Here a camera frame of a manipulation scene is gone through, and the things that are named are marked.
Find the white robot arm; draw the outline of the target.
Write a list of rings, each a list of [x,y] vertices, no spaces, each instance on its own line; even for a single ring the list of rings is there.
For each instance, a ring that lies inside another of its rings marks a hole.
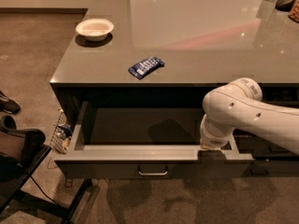
[[[260,86],[247,77],[207,93],[202,103],[201,146],[224,147],[238,129],[299,154],[299,109],[269,105],[262,98]]]

